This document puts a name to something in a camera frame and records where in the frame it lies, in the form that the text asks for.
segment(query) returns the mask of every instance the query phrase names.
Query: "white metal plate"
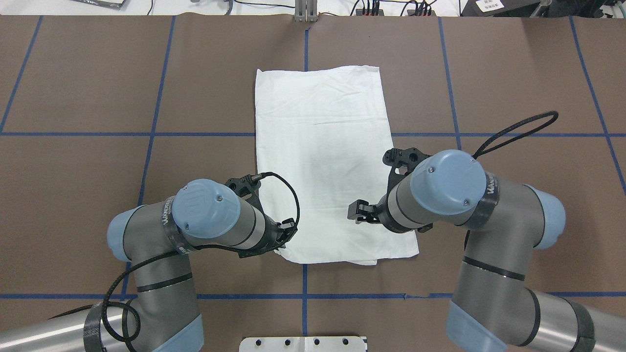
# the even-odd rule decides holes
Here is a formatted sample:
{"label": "white metal plate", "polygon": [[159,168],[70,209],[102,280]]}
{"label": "white metal plate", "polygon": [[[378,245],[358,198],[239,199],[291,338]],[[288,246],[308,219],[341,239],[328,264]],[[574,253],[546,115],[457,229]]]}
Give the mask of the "white metal plate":
{"label": "white metal plate", "polygon": [[239,352],[367,352],[367,338],[359,336],[245,338],[239,345]]}

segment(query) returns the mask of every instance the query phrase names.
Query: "light blue plastic cover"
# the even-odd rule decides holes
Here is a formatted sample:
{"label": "light blue plastic cover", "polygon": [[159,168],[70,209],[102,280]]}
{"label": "light blue plastic cover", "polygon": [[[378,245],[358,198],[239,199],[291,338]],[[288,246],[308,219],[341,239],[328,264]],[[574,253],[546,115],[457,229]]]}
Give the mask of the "light blue plastic cover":
{"label": "light blue plastic cover", "polygon": [[549,248],[557,243],[558,236],[560,236],[565,229],[565,208],[561,201],[552,194],[538,190],[531,185],[526,186],[537,194],[537,198],[539,198],[541,207],[543,208],[543,237],[535,248]]}
{"label": "light blue plastic cover", "polygon": [[126,231],[126,225],[137,209],[144,206],[145,205],[140,205],[137,208],[118,214],[109,223],[109,228],[106,231],[106,243],[113,251],[113,255],[123,262],[130,262],[130,259],[124,252],[124,232]]}
{"label": "light blue plastic cover", "polygon": [[198,352],[204,345],[202,314],[152,352]]}
{"label": "light blue plastic cover", "polygon": [[411,193],[426,210],[456,215],[476,206],[485,193],[483,167],[461,150],[444,150],[421,162],[411,173]]}
{"label": "light blue plastic cover", "polygon": [[212,239],[228,232],[241,213],[239,197],[215,181],[199,179],[178,191],[172,203],[172,216],[187,235]]}
{"label": "light blue plastic cover", "polygon": [[467,352],[504,352],[506,343],[450,301],[446,334]]}

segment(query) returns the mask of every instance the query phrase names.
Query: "robotic arm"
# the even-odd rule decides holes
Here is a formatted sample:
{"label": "robotic arm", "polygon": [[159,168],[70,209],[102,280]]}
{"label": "robotic arm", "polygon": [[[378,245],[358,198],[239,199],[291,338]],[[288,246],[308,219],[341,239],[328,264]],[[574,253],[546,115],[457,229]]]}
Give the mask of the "robotic arm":
{"label": "robotic arm", "polygon": [[[433,156],[391,149],[387,194],[376,205],[357,200],[348,219],[393,232],[426,232],[445,221],[468,229],[446,333],[470,352],[507,344],[546,352],[626,351],[626,319],[524,288],[533,249],[546,249],[565,226],[554,196],[486,173],[470,154]],[[404,175],[396,173],[406,168]]]}
{"label": "robotic arm", "polygon": [[[164,202],[117,215],[109,225],[108,245],[115,257],[133,266],[105,300],[0,333],[0,351],[199,351],[202,318],[186,254],[220,248],[240,257],[256,256],[283,246],[297,230],[298,219],[278,223],[263,213],[256,191],[267,176],[281,179],[293,192],[271,172],[230,179],[225,185],[200,179]],[[130,308],[109,302],[130,272],[135,273],[138,297]]]}

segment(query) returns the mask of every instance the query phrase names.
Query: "folded white cloth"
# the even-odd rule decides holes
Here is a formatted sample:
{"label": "folded white cloth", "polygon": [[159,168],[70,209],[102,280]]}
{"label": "folded white cloth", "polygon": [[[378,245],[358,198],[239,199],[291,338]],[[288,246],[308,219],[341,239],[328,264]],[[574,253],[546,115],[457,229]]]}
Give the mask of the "folded white cloth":
{"label": "folded white cloth", "polygon": [[[298,232],[278,253],[302,264],[411,257],[413,232],[395,234],[382,225],[348,220],[357,199],[378,202],[385,194],[393,147],[378,67],[325,71],[257,71],[255,87],[257,167],[283,176],[297,192]],[[265,179],[259,190],[275,220],[295,218],[293,196]]]}

